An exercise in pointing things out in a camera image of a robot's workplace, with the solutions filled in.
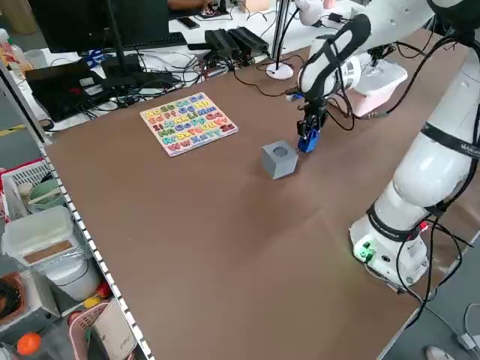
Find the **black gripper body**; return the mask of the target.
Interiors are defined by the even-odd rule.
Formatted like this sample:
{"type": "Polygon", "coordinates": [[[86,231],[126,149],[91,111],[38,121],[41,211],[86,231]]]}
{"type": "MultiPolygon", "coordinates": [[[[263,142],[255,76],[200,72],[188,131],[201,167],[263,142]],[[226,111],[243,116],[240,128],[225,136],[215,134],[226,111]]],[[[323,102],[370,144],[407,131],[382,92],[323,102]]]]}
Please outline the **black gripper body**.
{"type": "Polygon", "coordinates": [[[325,97],[304,100],[304,120],[310,128],[322,128],[326,122],[328,101],[325,97]]]}

